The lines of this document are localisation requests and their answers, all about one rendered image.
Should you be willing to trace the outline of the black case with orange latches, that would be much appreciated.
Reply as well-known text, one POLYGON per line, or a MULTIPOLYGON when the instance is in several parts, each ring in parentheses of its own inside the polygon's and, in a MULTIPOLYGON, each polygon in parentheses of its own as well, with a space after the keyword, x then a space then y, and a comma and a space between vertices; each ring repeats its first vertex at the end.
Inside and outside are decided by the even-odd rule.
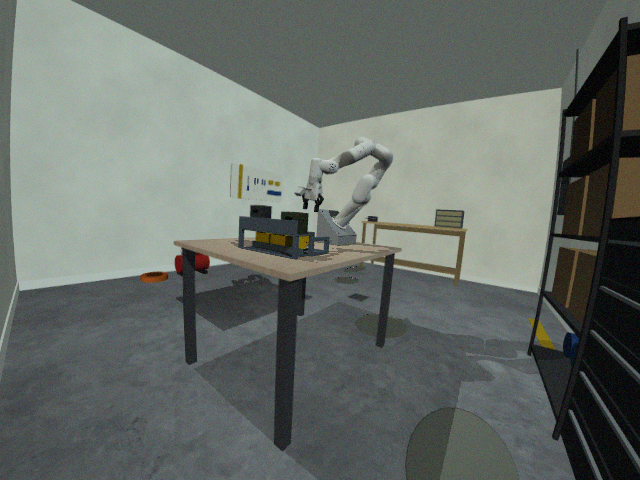
POLYGON ((250 217, 270 218, 272 206, 250 205, 250 217))

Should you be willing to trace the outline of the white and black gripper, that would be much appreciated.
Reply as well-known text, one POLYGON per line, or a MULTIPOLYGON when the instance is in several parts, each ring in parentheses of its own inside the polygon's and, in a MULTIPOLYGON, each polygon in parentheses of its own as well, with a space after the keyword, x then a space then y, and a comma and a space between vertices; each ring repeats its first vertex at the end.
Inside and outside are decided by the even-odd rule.
POLYGON ((302 199, 304 202, 303 209, 307 209, 308 208, 307 202, 309 200, 312 200, 312 201, 315 201, 315 204, 316 204, 314 207, 314 212, 318 212, 319 205, 321 205, 321 203, 324 200, 324 198, 322 197, 322 184, 308 181, 306 188, 311 190, 306 190, 305 193, 302 195, 302 199))

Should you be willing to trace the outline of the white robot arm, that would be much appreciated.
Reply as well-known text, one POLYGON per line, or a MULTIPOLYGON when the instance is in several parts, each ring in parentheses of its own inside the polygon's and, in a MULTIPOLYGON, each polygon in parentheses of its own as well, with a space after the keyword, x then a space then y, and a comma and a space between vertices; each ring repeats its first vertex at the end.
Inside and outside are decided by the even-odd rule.
POLYGON ((354 147, 330 160, 323 160, 320 158, 313 158, 311 160, 308 181, 317 183, 321 183, 323 181, 323 173, 336 173, 338 166, 339 168, 342 168, 344 166, 351 165, 369 155, 379 160, 379 162, 373 166, 370 173, 364 175, 360 179, 353 191, 352 199, 348 204, 337 216, 332 217, 334 224, 341 229, 346 229, 346 224, 350 223, 347 223, 347 221, 350 221, 370 201, 371 196, 368 194, 371 191, 371 187, 377 187, 384 173, 393 161, 393 154, 388 148, 376 142, 373 144, 373 142, 374 141, 365 137, 359 137, 355 141, 354 147))

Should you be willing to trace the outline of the dark green case with orange latches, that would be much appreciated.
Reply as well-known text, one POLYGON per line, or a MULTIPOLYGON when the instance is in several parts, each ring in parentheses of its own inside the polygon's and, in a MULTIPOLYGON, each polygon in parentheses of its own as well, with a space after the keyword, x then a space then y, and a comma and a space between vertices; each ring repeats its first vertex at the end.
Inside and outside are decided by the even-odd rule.
POLYGON ((307 234, 307 232, 308 232, 308 215, 309 215, 309 213, 281 212, 281 219, 282 220, 298 221, 297 234, 307 234))

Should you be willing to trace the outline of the dark grey bin shelf rack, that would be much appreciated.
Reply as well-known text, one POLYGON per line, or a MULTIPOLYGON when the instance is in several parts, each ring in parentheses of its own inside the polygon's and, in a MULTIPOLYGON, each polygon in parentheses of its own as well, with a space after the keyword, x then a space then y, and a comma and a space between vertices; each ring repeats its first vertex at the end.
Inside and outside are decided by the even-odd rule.
POLYGON ((307 234, 297 234, 297 230, 298 221, 294 220, 239 216, 238 248, 247 250, 254 249, 252 251, 286 257, 290 259, 298 259, 298 257, 317 256, 329 253, 329 244, 332 243, 330 237, 315 237, 315 232, 307 232, 307 234), (292 247, 259 241, 252 241, 252 246, 244 247, 244 230, 293 236, 292 247), (299 248, 300 236, 309 236, 308 248, 299 248), (314 241, 324 241, 324 250, 314 249, 314 241))

